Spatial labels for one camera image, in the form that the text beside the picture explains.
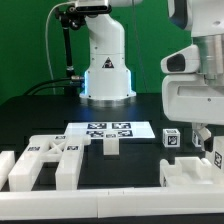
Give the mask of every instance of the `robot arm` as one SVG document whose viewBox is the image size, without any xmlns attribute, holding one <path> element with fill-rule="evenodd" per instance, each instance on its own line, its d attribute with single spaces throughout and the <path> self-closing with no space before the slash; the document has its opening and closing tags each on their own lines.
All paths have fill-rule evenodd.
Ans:
<svg viewBox="0 0 224 224">
<path fill-rule="evenodd" d="M 205 124 L 224 124 L 224 1 L 168 0 L 168 9 L 172 23 L 191 30 L 192 45 L 161 62 L 164 112 L 191 122 L 203 143 Z"/>
<path fill-rule="evenodd" d="M 124 28 L 108 14 L 111 7 L 125 7 L 142 0 L 71 1 L 66 14 L 70 27 L 87 25 L 90 39 L 90 66 L 85 72 L 82 102 L 98 106 L 117 106 L 132 101 L 131 72 L 125 65 Z"/>
</svg>

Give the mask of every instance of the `white block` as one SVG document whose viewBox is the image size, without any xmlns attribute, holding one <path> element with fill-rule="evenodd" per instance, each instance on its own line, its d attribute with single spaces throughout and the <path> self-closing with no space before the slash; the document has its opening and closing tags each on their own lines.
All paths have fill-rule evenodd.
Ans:
<svg viewBox="0 0 224 224">
<path fill-rule="evenodd" d="M 106 131 L 103 138 L 103 154 L 119 155 L 119 138 L 116 131 Z"/>
<path fill-rule="evenodd" d="M 224 137 L 214 137 L 213 152 L 206 152 L 214 168 L 224 173 Z"/>
<path fill-rule="evenodd" d="M 136 215 L 135 193 L 129 190 L 109 190 L 98 196 L 98 217 L 123 217 Z"/>
<path fill-rule="evenodd" d="M 180 147 L 180 132 L 178 129 L 163 129 L 163 144 L 165 147 Z"/>
<path fill-rule="evenodd" d="M 90 144 L 88 135 L 68 138 L 55 174 L 57 190 L 77 189 L 86 144 Z"/>
<path fill-rule="evenodd" d="M 3 151 L 0 154 L 0 190 L 8 179 L 8 175 L 15 165 L 15 156 L 13 151 Z"/>
<path fill-rule="evenodd" d="M 31 191 L 42 168 L 41 154 L 49 149 L 47 138 L 33 137 L 9 174 L 10 191 Z"/>
<path fill-rule="evenodd" d="M 192 142 L 195 147 L 201 147 L 201 141 L 194 131 L 192 131 Z"/>
</svg>

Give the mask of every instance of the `black table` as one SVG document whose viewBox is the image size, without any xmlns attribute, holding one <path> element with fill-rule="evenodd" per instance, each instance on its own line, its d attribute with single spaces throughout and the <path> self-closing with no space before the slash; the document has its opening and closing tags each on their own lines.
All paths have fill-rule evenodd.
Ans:
<svg viewBox="0 0 224 224">
<path fill-rule="evenodd" d="M 101 140 L 85 147 L 79 189 L 159 186 L 159 162 L 174 163 L 176 156 L 204 157 L 191 142 L 191 124 L 169 121 L 163 113 L 161 94 L 138 94 L 132 104 L 99 108 L 80 104 L 79 98 L 66 96 L 20 96 L 0 106 L 0 150 L 14 150 L 18 158 L 32 135 L 63 134 L 70 122 L 149 121 L 155 139 L 120 140 L 120 156 L 104 157 Z M 165 148 L 162 129 L 177 128 L 180 148 Z M 214 135 L 222 127 L 210 126 Z M 33 190 L 54 190 L 57 164 L 45 164 Z M 32 223 L 223 223 L 222 214 L 151 216 L 82 220 L 46 220 Z"/>
</svg>

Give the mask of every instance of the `white wooden block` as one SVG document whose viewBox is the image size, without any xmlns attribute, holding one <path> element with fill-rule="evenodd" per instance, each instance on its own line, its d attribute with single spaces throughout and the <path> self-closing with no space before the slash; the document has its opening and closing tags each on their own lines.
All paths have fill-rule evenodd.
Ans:
<svg viewBox="0 0 224 224">
<path fill-rule="evenodd" d="M 8 179 L 8 175 L 15 165 L 15 156 L 13 151 L 3 151 L 0 154 L 0 190 Z"/>
<path fill-rule="evenodd" d="M 10 191 L 31 191 L 42 168 L 41 154 L 49 149 L 47 138 L 31 138 L 16 165 L 9 174 Z"/>
<path fill-rule="evenodd" d="M 109 190 L 98 196 L 98 217 L 123 217 L 136 215 L 136 198 L 132 191 Z"/>
<path fill-rule="evenodd" d="M 84 145 L 90 136 L 69 137 L 56 171 L 57 190 L 76 190 L 82 165 Z"/>
<path fill-rule="evenodd" d="M 105 131 L 103 138 L 103 154 L 119 155 L 119 138 L 116 131 Z"/>
</svg>

